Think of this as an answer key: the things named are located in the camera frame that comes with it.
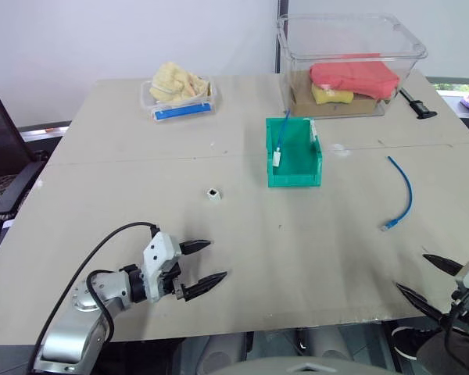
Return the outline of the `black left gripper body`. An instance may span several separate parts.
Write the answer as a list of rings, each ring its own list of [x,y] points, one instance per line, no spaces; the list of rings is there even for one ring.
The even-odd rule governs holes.
[[[179,262],[167,263],[159,272],[157,279],[159,297],[175,295],[177,300],[184,299],[184,285],[179,281],[181,267]]]

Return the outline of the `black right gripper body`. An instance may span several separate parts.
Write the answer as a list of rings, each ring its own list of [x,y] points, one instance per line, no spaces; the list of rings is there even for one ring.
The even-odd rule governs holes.
[[[469,332],[469,289],[458,287],[451,294],[449,308],[441,313],[439,325],[442,330],[458,328]]]

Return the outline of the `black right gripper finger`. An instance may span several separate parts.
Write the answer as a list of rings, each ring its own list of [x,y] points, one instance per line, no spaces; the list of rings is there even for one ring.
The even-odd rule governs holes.
[[[464,267],[458,262],[455,262],[452,259],[441,257],[440,255],[423,254],[423,257],[431,264],[436,266],[439,270],[449,274],[452,277],[455,277]]]
[[[442,312],[430,305],[425,297],[400,283],[396,283],[396,287],[413,307],[435,322],[442,322]]]

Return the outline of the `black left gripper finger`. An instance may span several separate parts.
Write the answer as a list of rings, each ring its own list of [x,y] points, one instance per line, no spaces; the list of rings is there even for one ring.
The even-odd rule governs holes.
[[[191,240],[184,241],[179,244],[181,253],[183,255],[190,255],[199,252],[209,245],[211,245],[211,241],[208,240]]]
[[[186,287],[184,284],[181,284],[181,299],[188,302],[194,298],[204,295],[218,285],[226,276],[227,271],[224,271],[203,277],[196,284],[190,287]]]

